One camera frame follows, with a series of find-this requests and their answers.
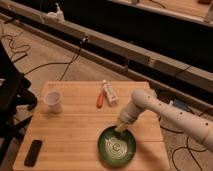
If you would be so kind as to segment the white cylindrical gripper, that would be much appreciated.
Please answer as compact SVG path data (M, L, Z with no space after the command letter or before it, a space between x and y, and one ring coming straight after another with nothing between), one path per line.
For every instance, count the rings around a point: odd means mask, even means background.
M117 133L123 133L127 130L127 124L133 124L144 111L143 108L138 107L133 101L130 101L120 112L119 120L122 123L116 125L115 131Z

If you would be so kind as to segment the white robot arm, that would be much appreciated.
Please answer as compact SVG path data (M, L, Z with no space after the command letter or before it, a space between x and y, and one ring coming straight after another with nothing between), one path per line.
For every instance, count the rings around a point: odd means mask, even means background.
M166 104L152 89L134 89L130 102L121 110L115 130L123 132L145 110L155 112L213 153L213 121Z

